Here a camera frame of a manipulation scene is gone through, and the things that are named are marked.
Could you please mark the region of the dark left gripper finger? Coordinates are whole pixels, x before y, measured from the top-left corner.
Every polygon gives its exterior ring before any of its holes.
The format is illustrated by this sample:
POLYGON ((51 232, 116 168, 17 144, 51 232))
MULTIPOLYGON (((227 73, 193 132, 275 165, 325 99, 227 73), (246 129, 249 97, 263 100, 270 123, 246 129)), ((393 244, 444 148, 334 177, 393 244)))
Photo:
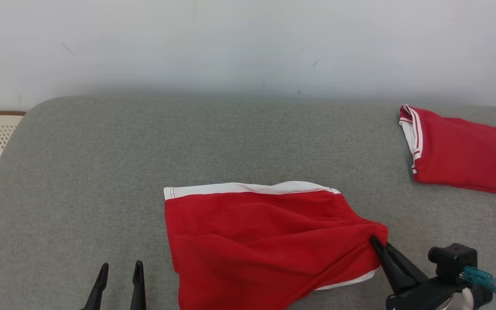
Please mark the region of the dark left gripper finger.
POLYGON ((132 278, 133 294, 130 310, 146 310, 146 289, 143 262, 138 260, 132 278))
POLYGON ((103 263, 98 277, 89 294, 84 310, 100 310, 102 304, 102 293, 108 283, 109 264, 103 263))

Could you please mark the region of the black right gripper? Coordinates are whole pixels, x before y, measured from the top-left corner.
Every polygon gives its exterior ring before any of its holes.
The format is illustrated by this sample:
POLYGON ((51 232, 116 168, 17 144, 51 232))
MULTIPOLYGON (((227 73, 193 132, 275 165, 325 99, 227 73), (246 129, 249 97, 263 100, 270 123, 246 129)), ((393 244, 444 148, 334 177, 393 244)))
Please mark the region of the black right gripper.
POLYGON ((386 310, 442 310, 454 294, 467 287, 464 281, 453 284, 439 277, 428 280, 423 271, 390 243, 384 245, 376 236, 371 237, 371 243, 394 293, 386 299, 386 310))

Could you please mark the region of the red shorts with white stripe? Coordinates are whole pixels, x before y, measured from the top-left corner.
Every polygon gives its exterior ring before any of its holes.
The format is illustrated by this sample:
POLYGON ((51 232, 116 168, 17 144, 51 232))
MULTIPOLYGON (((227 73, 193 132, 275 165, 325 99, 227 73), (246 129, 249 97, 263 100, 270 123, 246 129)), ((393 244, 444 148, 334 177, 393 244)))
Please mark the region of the red shorts with white stripe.
POLYGON ((166 187, 180 310, 285 310, 317 290, 371 279, 388 228, 337 189, 307 181, 166 187))

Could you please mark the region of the red white basketball jersey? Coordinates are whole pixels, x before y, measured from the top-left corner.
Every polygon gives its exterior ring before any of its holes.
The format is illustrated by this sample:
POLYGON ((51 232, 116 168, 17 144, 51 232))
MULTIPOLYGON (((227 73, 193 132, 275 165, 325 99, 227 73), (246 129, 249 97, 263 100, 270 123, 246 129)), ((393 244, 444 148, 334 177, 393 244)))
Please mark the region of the red white basketball jersey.
POLYGON ((403 105, 399 124, 423 184, 496 194, 496 127, 403 105))

